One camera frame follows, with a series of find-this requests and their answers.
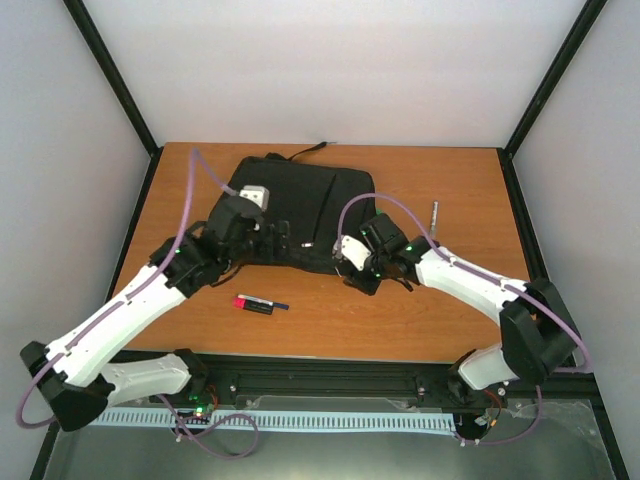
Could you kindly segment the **silver pen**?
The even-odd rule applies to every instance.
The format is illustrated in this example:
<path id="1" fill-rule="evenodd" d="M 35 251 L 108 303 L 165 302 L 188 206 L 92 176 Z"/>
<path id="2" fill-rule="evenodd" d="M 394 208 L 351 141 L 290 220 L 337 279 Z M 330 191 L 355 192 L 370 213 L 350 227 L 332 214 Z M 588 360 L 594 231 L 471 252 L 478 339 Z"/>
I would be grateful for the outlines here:
<path id="1" fill-rule="evenodd" d="M 429 230 L 431 237 L 436 236 L 438 212 L 439 212 L 439 202 L 435 200 L 433 202 L 431 221 L 430 221 L 430 230 Z"/>

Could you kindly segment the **black student bag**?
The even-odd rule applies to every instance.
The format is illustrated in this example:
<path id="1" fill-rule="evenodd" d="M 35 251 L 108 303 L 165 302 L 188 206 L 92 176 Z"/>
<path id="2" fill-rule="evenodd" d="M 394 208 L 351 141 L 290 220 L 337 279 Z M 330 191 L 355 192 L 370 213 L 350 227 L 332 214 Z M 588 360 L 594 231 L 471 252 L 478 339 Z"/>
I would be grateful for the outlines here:
<path id="1" fill-rule="evenodd" d="M 245 185 L 266 187 L 268 209 L 239 196 Z M 333 246 L 341 235 L 357 237 L 376 214 L 372 176 L 362 170 L 300 163 L 269 153 L 242 159 L 208 218 L 187 230 L 183 244 L 194 254 L 199 278 L 221 283 L 222 275 L 245 265 L 291 267 L 332 275 Z M 287 263 L 241 263 L 240 228 L 290 223 Z"/>

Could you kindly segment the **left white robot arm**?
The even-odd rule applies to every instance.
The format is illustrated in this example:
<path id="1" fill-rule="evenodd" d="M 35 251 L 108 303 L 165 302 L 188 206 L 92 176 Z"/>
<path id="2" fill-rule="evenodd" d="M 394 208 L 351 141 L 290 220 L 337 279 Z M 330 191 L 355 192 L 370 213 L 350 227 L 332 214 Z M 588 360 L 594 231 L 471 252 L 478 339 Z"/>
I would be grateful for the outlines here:
<path id="1" fill-rule="evenodd" d="M 151 360 L 113 357 L 153 321 L 204 287 L 232 279 L 260 253 L 273 251 L 264 221 L 269 192 L 246 186 L 223 198 L 207 221 L 168 239 L 130 283 L 81 325 L 49 344 L 20 352 L 38 389 L 65 432 L 81 429 L 108 407 L 158 394 L 201 400 L 208 370 L 189 349 Z"/>

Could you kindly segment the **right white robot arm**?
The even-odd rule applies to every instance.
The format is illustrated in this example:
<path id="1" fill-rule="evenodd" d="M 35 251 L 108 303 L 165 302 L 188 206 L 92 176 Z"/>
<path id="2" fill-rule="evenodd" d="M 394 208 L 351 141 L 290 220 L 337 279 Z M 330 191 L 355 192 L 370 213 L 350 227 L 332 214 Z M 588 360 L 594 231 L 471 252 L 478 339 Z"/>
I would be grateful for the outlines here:
<path id="1" fill-rule="evenodd" d="M 492 320 L 498 343 L 474 349 L 450 368 L 452 401 L 468 405 L 477 392 L 504 382 L 542 384 L 578 347 L 579 334 L 556 287 L 547 279 L 511 279 L 455 256 L 424 235 L 408 239 L 386 214 L 365 222 L 358 237 L 341 234 L 333 253 L 346 285 L 374 295 L 393 280 L 407 290 L 445 293 Z"/>

